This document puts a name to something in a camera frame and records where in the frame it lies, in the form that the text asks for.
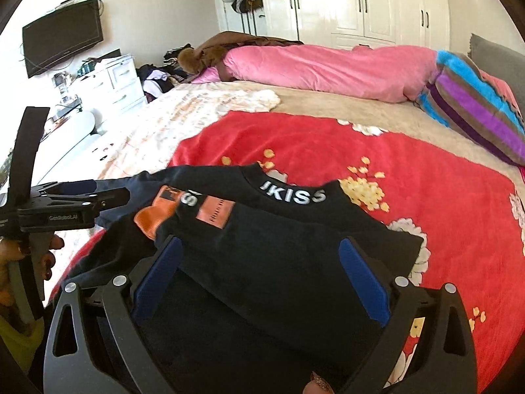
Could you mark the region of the yellow sleeve forearm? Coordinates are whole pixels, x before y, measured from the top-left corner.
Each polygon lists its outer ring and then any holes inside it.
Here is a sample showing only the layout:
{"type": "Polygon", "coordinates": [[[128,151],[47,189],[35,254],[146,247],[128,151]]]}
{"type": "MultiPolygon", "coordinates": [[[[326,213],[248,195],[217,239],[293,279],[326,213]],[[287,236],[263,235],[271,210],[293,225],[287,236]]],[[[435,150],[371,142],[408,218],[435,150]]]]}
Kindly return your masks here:
{"type": "Polygon", "coordinates": [[[45,321],[43,318],[29,325],[26,334],[18,332],[4,317],[1,317],[1,337],[12,358],[24,374],[28,374],[35,358],[35,353],[45,336],[45,321]]]}

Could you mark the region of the person's left hand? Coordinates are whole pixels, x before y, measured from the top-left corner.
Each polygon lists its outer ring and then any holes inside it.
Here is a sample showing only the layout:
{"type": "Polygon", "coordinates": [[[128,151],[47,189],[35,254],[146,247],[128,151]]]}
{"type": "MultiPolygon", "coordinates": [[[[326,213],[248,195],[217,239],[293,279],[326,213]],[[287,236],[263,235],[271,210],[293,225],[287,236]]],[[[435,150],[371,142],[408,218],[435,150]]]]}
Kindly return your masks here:
{"type": "MultiPolygon", "coordinates": [[[[49,281],[52,277],[52,269],[56,259],[51,250],[60,250],[64,247],[64,241],[61,237],[54,234],[50,240],[49,249],[41,259],[41,275],[43,280],[49,281]]],[[[28,252],[23,252],[19,241],[1,238],[1,305],[11,308],[15,304],[15,298],[12,293],[9,280],[8,266],[11,262],[22,260],[28,252]]]]}

